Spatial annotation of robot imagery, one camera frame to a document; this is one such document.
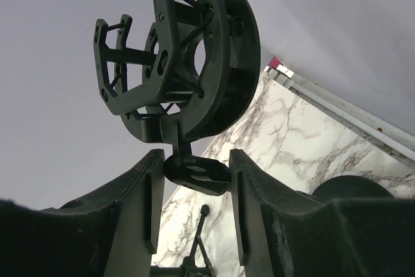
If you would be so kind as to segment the aluminium side rail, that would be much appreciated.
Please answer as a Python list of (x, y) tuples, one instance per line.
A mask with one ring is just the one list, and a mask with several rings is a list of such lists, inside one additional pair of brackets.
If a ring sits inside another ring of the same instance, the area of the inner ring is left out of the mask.
[(414, 135), (291, 71), (275, 57), (265, 66), (264, 71), (270, 73), (278, 84), (361, 138), (407, 167), (414, 168)]

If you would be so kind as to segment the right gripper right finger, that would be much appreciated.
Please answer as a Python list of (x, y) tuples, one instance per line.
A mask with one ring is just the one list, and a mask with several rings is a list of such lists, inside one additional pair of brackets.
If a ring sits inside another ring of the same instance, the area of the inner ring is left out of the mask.
[(414, 201), (361, 176), (311, 194), (230, 152), (231, 199), (247, 276), (413, 276)]

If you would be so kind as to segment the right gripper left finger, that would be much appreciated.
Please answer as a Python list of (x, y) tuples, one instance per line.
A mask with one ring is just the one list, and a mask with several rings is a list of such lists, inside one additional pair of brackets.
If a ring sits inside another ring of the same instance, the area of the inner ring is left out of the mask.
[(1, 201), (2, 276), (149, 276), (159, 237), (165, 155), (61, 208)]

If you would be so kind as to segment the black tripod microphone stand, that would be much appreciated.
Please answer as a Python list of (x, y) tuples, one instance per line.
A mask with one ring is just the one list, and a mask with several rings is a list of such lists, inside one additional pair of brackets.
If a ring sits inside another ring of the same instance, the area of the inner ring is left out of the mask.
[[(203, 244), (201, 233), (204, 226), (204, 221), (210, 213), (210, 207), (207, 204), (202, 205), (200, 209), (200, 220), (196, 229), (196, 234), (193, 239), (191, 251), (186, 256), (182, 264), (179, 267), (159, 267), (156, 265), (151, 266), (150, 276), (151, 277), (216, 277), (217, 273), (213, 268), (213, 265), (208, 257), (206, 248)], [(196, 265), (196, 252), (200, 251), (202, 259), (204, 261), (203, 267)]]

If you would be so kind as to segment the black shock-mount round-base stand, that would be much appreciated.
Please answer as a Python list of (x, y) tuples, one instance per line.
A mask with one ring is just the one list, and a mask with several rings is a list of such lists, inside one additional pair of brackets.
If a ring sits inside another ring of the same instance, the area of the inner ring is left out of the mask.
[(98, 19), (94, 55), (101, 97), (129, 133), (145, 143), (166, 143), (166, 157), (151, 150), (128, 174), (169, 179), (210, 196), (231, 193), (235, 207), (253, 200), (391, 201), (377, 182), (359, 175), (325, 180), (312, 193), (291, 189), (300, 172), (268, 174), (260, 163), (314, 151), (315, 128), (297, 126), (298, 99), (276, 95), (259, 73), (259, 33), (247, 0), (153, 0), (155, 21), (144, 50), (131, 49), (132, 18), (116, 25)]

